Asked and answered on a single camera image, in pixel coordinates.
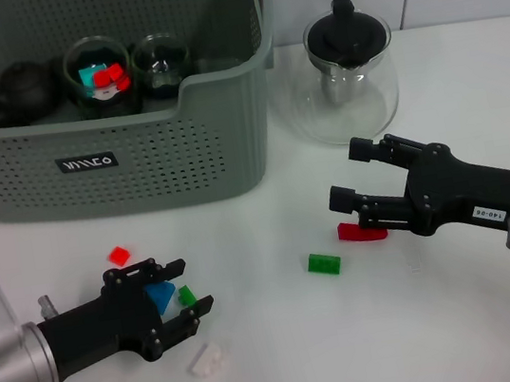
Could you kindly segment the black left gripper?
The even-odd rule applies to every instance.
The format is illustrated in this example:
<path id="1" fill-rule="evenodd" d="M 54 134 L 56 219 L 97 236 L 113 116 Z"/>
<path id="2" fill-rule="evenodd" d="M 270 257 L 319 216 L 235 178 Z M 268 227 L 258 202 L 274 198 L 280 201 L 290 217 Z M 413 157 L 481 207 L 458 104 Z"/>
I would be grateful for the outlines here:
<path id="1" fill-rule="evenodd" d="M 105 271 L 99 297 L 41 322 L 60 376 L 76 374 L 118 352 L 158 360 L 163 352 L 197 333 L 200 320 L 214 305 L 205 296 L 178 316 L 162 324 L 155 302 L 144 286 L 183 275 L 185 260 L 165 265 L 148 258 L 142 262 Z"/>

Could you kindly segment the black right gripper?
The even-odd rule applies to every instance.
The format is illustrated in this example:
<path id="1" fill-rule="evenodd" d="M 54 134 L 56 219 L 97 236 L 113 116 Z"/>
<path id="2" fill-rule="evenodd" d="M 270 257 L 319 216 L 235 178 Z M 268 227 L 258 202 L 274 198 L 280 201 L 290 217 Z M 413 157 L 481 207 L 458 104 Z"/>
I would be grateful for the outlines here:
<path id="1" fill-rule="evenodd" d="M 425 145 L 390 134 L 378 143 L 352 138 L 349 159 L 408 168 L 407 199 L 367 196 L 338 186 L 330 189 L 329 209 L 348 215 L 357 212 L 362 229 L 410 226 L 414 234 L 431 236 L 441 225 L 453 222 L 503 231 L 508 226 L 508 169 L 463 162 L 446 145 Z"/>

